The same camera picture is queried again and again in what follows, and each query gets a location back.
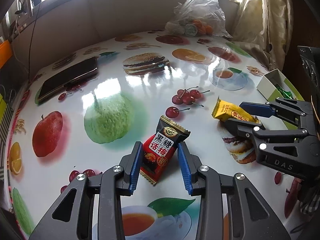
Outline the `yellow peanut crisp packet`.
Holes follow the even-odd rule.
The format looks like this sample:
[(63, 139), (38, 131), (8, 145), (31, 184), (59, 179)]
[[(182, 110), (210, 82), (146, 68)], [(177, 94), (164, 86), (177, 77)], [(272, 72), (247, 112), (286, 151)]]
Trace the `yellow peanut crisp packet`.
[(255, 124), (261, 123), (259, 119), (250, 115), (241, 107), (233, 103), (221, 100), (220, 98), (217, 98), (217, 102), (212, 111), (212, 117), (222, 122), (225, 122), (230, 118), (235, 118), (241, 121), (253, 122)]

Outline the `red black plum candy packet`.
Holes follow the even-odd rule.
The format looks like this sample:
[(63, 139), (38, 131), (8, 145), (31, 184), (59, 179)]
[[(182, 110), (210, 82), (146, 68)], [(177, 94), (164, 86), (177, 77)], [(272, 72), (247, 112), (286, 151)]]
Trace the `red black plum candy packet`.
[(185, 141), (189, 135), (190, 131), (162, 115), (155, 134), (143, 144), (140, 174), (152, 185), (157, 184), (178, 144)]

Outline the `green white cardboard box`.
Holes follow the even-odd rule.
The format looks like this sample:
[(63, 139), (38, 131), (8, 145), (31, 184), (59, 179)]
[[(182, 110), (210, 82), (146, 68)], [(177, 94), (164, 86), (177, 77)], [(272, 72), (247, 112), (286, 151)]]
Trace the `green white cardboard box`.
[(294, 85), (278, 69), (263, 75), (257, 85), (257, 90), (267, 101), (274, 101), (276, 98), (304, 101)]

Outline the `upper green Milo packet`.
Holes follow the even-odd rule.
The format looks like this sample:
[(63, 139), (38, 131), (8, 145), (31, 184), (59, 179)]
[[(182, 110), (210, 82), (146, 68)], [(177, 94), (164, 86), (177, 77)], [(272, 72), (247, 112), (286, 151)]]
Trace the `upper green Milo packet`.
[(294, 99), (294, 96), (290, 90), (285, 90), (279, 84), (275, 84), (275, 87), (280, 92), (280, 94), (283, 96), (283, 98), (291, 99), (291, 100)]

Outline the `beige patterned curtain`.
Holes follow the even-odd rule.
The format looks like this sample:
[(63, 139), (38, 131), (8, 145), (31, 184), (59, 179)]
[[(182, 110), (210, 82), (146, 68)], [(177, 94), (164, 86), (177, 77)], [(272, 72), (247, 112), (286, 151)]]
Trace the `beige patterned curtain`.
[(242, 0), (232, 40), (268, 70), (282, 70), (292, 32), (292, 0)]

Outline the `black smartphone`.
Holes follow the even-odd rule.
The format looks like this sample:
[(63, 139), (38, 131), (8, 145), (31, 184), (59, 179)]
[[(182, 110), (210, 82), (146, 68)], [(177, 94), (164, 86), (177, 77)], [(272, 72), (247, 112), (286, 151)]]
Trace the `black smartphone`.
[(44, 81), (37, 97), (38, 103), (47, 101), (63, 88), (71, 86), (78, 81), (95, 76), (97, 73), (98, 58), (96, 56), (90, 57), (62, 70)]

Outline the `clear plastic bag with items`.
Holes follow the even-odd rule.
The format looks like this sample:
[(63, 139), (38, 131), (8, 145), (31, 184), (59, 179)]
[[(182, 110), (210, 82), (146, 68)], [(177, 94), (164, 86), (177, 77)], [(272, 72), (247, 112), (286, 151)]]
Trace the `clear plastic bag with items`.
[(174, 35), (217, 36), (230, 38), (226, 17), (218, 0), (186, 0), (174, 8), (174, 17), (165, 25)]

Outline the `orange storage box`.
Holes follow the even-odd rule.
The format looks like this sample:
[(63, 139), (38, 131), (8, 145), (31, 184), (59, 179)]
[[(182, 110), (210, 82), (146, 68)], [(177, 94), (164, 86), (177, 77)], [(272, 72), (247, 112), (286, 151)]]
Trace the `orange storage box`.
[(8, 40), (0, 44), (0, 68), (12, 57), (12, 49)]

